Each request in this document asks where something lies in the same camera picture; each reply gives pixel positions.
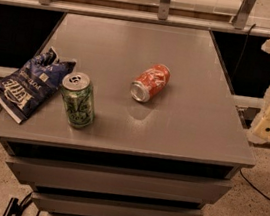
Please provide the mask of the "black device on floor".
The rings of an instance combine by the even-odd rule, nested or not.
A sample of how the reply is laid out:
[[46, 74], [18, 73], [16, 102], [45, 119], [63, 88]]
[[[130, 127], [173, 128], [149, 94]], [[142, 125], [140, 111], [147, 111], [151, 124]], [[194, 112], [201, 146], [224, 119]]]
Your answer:
[[6, 210], [4, 210], [3, 216], [19, 216], [19, 203], [17, 198], [11, 198], [7, 204]]

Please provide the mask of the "red coke can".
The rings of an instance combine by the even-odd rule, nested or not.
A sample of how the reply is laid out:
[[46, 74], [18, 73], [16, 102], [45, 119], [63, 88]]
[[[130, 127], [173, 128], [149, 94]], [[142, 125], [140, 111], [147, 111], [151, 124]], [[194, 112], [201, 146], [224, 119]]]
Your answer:
[[166, 65], [156, 64], [151, 66], [130, 84], [132, 97], [140, 103], [148, 102], [168, 84], [170, 74]]

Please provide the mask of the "middle grey drawer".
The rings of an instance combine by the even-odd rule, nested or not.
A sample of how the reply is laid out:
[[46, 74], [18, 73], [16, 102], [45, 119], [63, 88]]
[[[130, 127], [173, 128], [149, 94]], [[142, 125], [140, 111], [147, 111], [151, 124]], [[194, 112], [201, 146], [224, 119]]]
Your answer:
[[32, 200], [38, 209], [76, 216], [203, 216], [199, 209], [37, 192]]

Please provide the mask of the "blue chip bag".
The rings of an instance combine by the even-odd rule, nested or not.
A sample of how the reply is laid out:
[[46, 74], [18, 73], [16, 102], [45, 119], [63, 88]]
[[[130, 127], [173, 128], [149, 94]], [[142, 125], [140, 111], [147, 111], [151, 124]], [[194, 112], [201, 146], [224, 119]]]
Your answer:
[[0, 105], [16, 123], [29, 119], [74, 70], [74, 61], [59, 60], [53, 47], [0, 80]]

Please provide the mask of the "green soda can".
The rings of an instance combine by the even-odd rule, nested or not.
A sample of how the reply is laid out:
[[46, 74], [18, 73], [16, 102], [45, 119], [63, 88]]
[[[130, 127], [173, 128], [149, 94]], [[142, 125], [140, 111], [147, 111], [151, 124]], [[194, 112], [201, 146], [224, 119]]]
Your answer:
[[72, 72], [62, 79], [61, 94], [68, 122], [76, 129], [94, 122], [94, 92], [87, 74]]

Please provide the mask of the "right metal bracket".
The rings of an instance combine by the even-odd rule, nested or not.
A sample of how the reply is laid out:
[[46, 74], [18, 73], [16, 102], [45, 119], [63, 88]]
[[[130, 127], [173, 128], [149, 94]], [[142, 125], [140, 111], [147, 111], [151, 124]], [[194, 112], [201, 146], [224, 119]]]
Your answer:
[[242, 30], [244, 28], [255, 4], [256, 0], [243, 0], [236, 16], [232, 20], [232, 25], [235, 29]]

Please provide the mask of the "middle metal bracket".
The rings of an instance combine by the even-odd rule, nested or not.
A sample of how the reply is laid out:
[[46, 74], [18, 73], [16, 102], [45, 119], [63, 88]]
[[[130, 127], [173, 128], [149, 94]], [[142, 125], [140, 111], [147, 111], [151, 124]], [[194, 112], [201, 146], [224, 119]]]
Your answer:
[[168, 19], [170, 3], [171, 3], [171, 0], [160, 0], [160, 3], [158, 5], [158, 11], [157, 11], [159, 20], [166, 21]]

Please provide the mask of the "grey drawer cabinet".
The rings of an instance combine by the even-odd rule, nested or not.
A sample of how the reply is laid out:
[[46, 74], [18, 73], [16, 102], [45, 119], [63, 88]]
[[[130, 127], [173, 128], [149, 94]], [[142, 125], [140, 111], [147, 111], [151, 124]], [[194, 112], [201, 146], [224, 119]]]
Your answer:
[[[14, 157], [46, 159], [231, 182], [254, 157], [208, 32], [69, 14], [50, 40], [94, 85], [94, 122], [69, 125], [61, 97], [25, 123], [0, 114], [0, 143]], [[170, 80], [148, 102], [130, 84], [156, 64]], [[206, 203], [25, 184], [33, 193], [201, 210]]]

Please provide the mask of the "top grey drawer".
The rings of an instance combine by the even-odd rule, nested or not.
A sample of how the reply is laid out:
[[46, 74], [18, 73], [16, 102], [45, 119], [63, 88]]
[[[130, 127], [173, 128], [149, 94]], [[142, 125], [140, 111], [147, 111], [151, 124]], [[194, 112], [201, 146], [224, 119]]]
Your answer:
[[172, 201], [215, 203], [232, 186], [228, 180], [208, 177], [47, 159], [12, 157], [7, 165], [18, 181], [24, 184]]

